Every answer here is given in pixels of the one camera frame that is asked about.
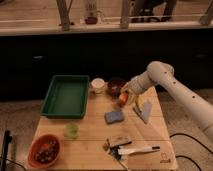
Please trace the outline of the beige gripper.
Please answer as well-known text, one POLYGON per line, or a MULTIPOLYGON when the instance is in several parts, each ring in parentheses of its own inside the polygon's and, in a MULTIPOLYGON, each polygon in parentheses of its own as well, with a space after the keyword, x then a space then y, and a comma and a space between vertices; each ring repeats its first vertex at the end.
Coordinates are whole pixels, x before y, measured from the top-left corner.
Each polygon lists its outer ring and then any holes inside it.
POLYGON ((132 87, 131 87, 131 85, 130 85, 129 82, 127 82, 127 83, 121 88, 120 96, 123 95, 123 94, 125 94, 125 93, 130 94, 130 95, 129 95, 129 98, 128 98, 129 104, 134 103, 135 100, 136 100, 136 95, 133 94, 134 91, 132 90, 132 87))

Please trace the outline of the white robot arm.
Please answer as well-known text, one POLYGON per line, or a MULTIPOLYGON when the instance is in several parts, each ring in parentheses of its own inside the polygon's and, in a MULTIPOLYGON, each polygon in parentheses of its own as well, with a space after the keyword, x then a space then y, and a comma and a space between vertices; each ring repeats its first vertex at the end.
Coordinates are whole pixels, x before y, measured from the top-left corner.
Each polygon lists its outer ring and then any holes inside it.
POLYGON ((174 68, 171 65, 160 61, 149 63, 146 71, 128 81, 121 92, 127 92, 128 103, 132 103, 137 96, 156 85, 163 87, 176 102, 190 112, 198 127, 213 143, 213 105, 180 83, 174 77, 174 68))

